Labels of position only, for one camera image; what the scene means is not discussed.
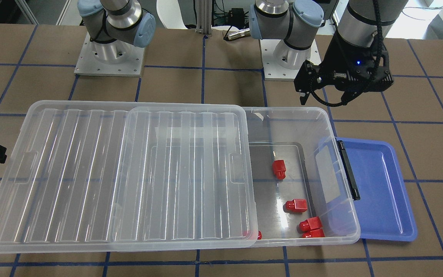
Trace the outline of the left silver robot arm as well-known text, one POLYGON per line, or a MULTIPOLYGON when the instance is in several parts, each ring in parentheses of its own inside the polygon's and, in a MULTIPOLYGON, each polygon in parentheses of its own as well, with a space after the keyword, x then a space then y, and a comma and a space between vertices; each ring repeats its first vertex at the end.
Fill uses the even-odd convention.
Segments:
POLYGON ((278 63, 297 70, 293 81, 301 105, 309 96, 328 107, 347 105, 367 92, 394 84, 384 37, 406 5, 405 0, 350 0, 318 65, 304 56, 325 13, 313 0, 256 0, 248 10, 254 39, 278 39, 278 63))

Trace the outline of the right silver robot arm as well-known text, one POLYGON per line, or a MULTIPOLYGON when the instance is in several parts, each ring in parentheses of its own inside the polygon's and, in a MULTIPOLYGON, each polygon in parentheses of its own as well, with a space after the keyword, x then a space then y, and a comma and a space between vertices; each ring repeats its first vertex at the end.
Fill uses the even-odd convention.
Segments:
POLYGON ((138 0, 79 0, 77 8, 100 62, 117 62, 133 46, 148 46, 154 36, 155 17, 138 0))

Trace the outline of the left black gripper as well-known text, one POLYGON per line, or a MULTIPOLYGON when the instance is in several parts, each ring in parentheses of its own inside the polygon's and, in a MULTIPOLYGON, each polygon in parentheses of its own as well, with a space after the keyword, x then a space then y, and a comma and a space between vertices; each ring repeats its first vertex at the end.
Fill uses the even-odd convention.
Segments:
POLYGON ((328 85, 343 91, 341 104, 346 106, 355 98, 355 92, 381 92, 393 84, 383 39, 375 37, 371 46, 359 47, 339 33, 332 37, 322 62, 314 65, 305 61, 294 79, 301 105, 306 105, 311 91, 328 85))

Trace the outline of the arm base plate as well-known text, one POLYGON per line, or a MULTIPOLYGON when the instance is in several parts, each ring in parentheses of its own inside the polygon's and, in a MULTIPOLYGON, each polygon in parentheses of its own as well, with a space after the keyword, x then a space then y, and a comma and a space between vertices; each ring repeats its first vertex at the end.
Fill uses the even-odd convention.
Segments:
POLYGON ((140 77, 145 49, 122 41, 100 44, 87 33, 74 73, 88 77, 140 77))
POLYGON ((293 81, 304 61, 321 63, 315 40, 310 48, 295 50, 281 39, 262 39, 260 49, 264 78, 269 81, 293 81))

